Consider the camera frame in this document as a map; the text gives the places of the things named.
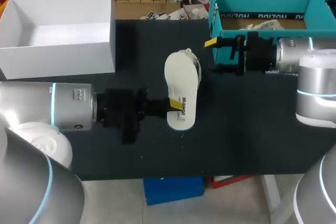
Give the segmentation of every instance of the cardboard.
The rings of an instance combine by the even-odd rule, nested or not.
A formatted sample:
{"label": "cardboard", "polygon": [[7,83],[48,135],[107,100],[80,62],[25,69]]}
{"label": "cardboard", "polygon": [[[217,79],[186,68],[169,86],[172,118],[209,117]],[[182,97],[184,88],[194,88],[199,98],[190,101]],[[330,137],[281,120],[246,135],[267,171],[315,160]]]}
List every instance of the cardboard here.
{"label": "cardboard", "polygon": [[181,8],[179,3],[125,3],[116,2],[115,11],[116,19],[140,19],[147,16],[149,12],[170,14]]}
{"label": "cardboard", "polygon": [[[222,28],[224,30],[244,29],[246,26],[253,24],[259,25],[265,21],[272,20],[264,18],[221,18]],[[304,20],[299,19],[278,19],[277,20],[284,29],[307,29]]]}
{"label": "cardboard", "polygon": [[[274,38],[274,44],[281,37],[336,37],[336,20],[325,0],[211,0],[208,18],[211,38],[247,37],[248,30],[239,29],[251,24],[250,19],[261,19],[260,23],[270,19],[280,22],[284,30],[255,30],[261,38]],[[238,52],[231,59],[231,50],[231,47],[214,48],[215,62],[237,64]]]}
{"label": "cardboard", "polygon": [[8,1],[0,20],[0,68],[7,79],[115,67],[113,0]]}

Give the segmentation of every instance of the white tile floor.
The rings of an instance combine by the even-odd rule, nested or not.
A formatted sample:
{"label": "white tile floor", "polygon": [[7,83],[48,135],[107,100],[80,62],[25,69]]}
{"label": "white tile floor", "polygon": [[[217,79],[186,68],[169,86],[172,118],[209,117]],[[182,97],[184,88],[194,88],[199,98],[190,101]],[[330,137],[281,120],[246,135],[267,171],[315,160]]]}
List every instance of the white tile floor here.
{"label": "white tile floor", "polygon": [[88,224],[269,224],[259,177],[201,197],[147,206],[141,179],[84,182],[89,203]]}

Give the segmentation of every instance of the black tabletop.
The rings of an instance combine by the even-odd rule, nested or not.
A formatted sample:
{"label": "black tabletop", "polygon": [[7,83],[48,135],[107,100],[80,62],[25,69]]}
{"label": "black tabletop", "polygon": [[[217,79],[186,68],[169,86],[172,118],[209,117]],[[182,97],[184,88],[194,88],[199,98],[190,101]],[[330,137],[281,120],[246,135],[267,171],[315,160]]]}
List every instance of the black tabletop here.
{"label": "black tabletop", "polygon": [[65,133],[82,180],[305,173],[336,143],[334,130],[296,120],[297,77],[210,72],[206,20],[118,20],[116,29],[116,73],[30,80],[92,83],[99,92],[148,86],[150,98],[162,98],[166,58],[191,48],[202,66],[196,122],[176,132],[164,119],[146,118],[134,145],[121,145],[116,130],[97,124]]}

